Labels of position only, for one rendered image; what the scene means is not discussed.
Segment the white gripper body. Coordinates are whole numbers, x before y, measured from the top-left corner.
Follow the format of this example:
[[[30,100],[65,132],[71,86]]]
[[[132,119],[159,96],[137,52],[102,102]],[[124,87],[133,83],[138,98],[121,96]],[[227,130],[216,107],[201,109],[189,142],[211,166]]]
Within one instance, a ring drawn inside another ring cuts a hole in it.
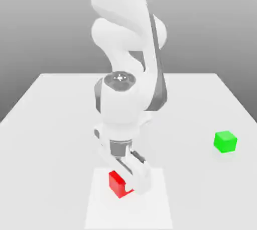
[[[151,167],[146,160],[141,162],[130,148],[126,147],[125,156],[117,158],[110,150],[102,146],[98,152],[104,161],[115,170],[138,195],[143,195],[151,189]]]

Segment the small red cube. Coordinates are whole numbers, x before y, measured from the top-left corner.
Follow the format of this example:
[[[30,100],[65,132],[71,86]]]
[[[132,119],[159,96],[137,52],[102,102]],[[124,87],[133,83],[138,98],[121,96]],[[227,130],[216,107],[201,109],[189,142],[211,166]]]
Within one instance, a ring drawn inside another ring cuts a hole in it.
[[[122,198],[134,190],[129,188],[126,190],[127,185],[124,179],[114,170],[109,172],[109,187],[115,193],[118,198]]]

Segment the small green cube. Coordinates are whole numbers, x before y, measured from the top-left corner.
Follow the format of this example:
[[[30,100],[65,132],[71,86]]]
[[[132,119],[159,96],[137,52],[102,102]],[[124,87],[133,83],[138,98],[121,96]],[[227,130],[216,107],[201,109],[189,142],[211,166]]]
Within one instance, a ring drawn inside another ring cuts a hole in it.
[[[236,149],[237,137],[230,131],[216,132],[214,136],[214,147],[221,153],[233,152]]]

